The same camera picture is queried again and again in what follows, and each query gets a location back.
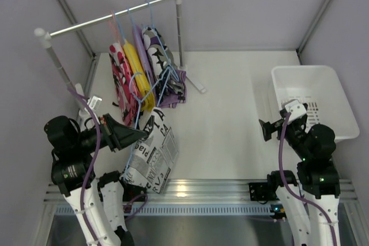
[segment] plastic bin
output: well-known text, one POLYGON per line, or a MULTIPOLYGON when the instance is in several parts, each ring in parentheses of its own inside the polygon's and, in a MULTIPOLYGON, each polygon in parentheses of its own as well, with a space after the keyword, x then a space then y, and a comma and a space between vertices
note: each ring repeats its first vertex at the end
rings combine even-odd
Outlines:
POLYGON ((272 70, 269 104, 272 121, 280 119, 282 104, 298 99, 308 104, 307 131, 315 124, 333 129, 336 142, 356 138, 356 123, 346 94, 334 69, 329 66, 277 66, 272 70))

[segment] yellow garment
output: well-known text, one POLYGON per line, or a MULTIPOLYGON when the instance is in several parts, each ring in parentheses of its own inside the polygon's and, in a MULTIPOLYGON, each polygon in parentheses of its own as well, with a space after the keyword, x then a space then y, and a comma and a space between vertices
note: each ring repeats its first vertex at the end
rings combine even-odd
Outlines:
MULTIPOLYGON (((133 74, 139 72, 142 74, 137 74, 134 77, 136 81, 138 90, 140 91, 142 98, 145 97, 148 92, 151 90, 149 81, 144 73, 142 68, 140 59, 138 58, 137 52, 132 44, 130 44, 127 40, 125 40, 125 44, 123 45, 123 50, 128 59, 129 65, 131 66, 133 74)), ((151 111, 152 108, 155 107, 155 98, 153 92, 150 92, 150 95, 145 99, 142 103, 141 111, 147 110, 151 111)))

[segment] white tabletop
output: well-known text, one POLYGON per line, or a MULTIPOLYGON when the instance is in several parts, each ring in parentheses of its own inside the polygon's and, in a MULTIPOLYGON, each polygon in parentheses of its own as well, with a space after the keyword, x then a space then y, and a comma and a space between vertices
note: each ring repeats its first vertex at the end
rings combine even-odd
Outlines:
MULTIPOLYGON (((263 141, 258 119, 270 117, 268 85, 272 68, 298 65, 296 52, 187 52, 184 58, 188 70, 208 91, 199 94, 187 81, 187 103, 164 109, 179 147, 170 178, 265 179, 278 170, 278 141, 263 141)), ((98 115, 110 113, 122 122, 119 108, 112 105, 116 94, 106 53, 100 55, 91 94, 103 98, 98 115)), ((284 168, 296 174, 300 160, 288 145, 284 149, 284 168)), ((101 149, 96 175, 121 171, 128 156, 127 149, 116 153, 107 147, 101 149)))

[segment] white basket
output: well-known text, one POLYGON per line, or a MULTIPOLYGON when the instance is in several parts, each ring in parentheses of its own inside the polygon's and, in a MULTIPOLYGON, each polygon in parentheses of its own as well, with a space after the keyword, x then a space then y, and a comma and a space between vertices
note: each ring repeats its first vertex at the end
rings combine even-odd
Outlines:
POLYGON ((315 124, 333 129, 336 142, 356 138, 356 123, 346 94, 334 69, 329 66, 277 66, 269 86, 272 121, 280 119, 282 104, 298 99, 308 104, 307 131, 315 124))

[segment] gray wall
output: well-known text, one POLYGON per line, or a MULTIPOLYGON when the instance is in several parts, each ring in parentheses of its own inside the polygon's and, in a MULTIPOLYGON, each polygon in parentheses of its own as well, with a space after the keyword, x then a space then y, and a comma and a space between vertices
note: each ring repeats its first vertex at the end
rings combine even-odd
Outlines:
MULTIPOLYGON (((67 0, 79 21, 122 10, 144 0, 67 0)), ((296 49, 322 0, 183 0, 187 50, 296 49)), ((175 6, 153 8, 156 25, 172 49, 176 45, 175 6)), ((149 22, 147 10, 134 14, 149 22)), ((130 33, 128 17, 122 20, 130 33)), ((106 52, 111 41, 107 24, 88 28, 96 51, 106 52)))
MULTIPOLYGON (((44 124, 77 108, 45 50, 36 27, 68 24, 56 0, 0 0, 0 240, 29 245, 50 181, 51 147, 44 124)), ((74 35, 55 40, 66 70, 86 79, 89 60, 74 35)))
POLYGON ((303 62, 328 65, 341 80, 360 128, 360 136, 341 142, 335 160, 351 178, 369 219, 369 1, 334 0, 303 52, 303 62))

